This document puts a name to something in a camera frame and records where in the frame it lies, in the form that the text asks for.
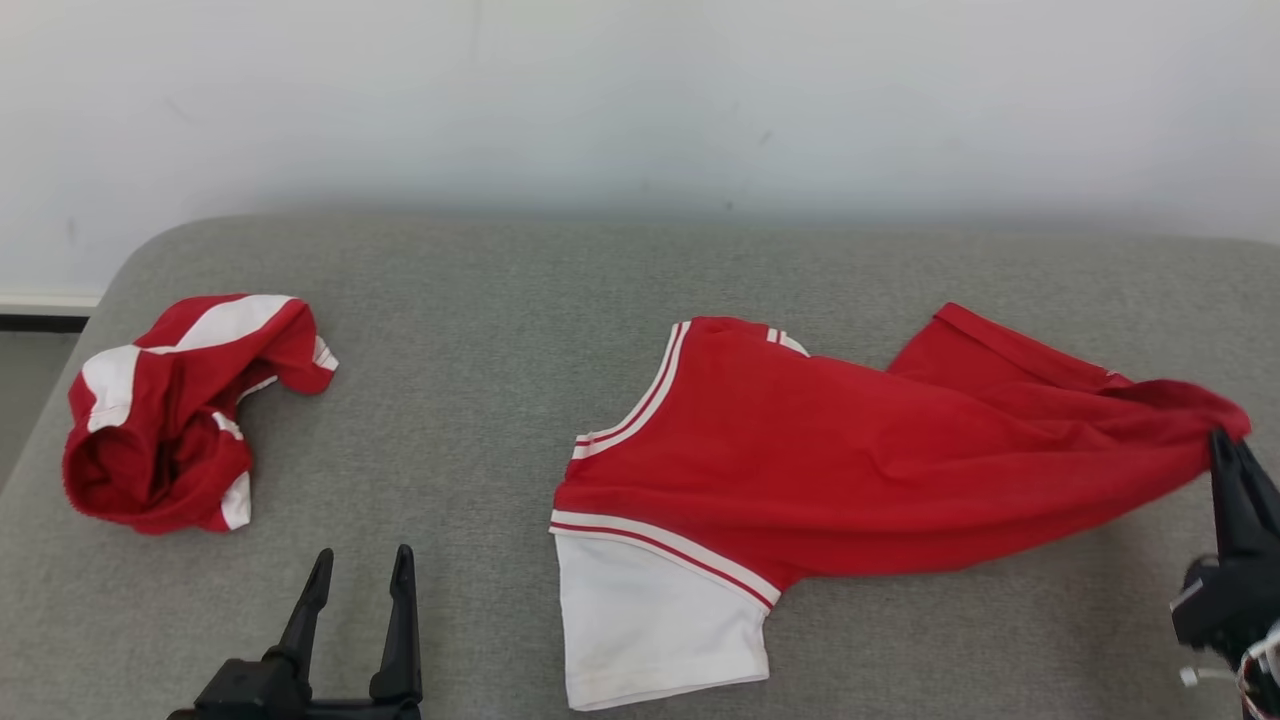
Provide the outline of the red shorts with white stripes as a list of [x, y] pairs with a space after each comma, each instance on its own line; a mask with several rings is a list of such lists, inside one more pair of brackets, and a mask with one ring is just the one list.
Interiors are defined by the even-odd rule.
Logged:
[[246, 527], [253, 454], [241, 404], [274, 384], [319, 395], [338, 368], [301, 299], [180, 300], [81, 366], [68, 393], [65, 496], [87, 518], [146, 536]]

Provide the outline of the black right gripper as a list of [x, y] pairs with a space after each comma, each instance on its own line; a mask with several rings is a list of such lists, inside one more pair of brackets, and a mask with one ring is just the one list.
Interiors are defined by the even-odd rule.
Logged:
[[1210, 433], [1210, 465], [1219, 560], [1188, 568], [1170, 612], [1179, 644], [1238, 664], [1280, 623], [1280, 489], [1222, 427]]

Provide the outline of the red jersey with white sleeves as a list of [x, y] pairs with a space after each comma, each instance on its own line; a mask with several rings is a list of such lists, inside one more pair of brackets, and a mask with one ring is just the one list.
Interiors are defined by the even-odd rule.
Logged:
[[791, 585], [957, 571], [1093, 529], [1206, 473], [1213, 430], [1244, 439], [1251, 419], [956, 304], [884, 370], [762, 323], [681, 322], [554, 493], [568, 706], [763, 682]]

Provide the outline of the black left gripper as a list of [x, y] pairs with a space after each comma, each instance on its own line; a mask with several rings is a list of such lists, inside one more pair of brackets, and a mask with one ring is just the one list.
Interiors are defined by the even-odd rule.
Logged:
[[310, 667], [319, 614], [326, 607], [334, 552], [324, 548], [265, 661], [225, 661], [195, 705], [166, 720], [422, 720], [419, 597], [413, 551], [401, 544], [390, 577], [390, 618], [371, 700], [314, 700]]

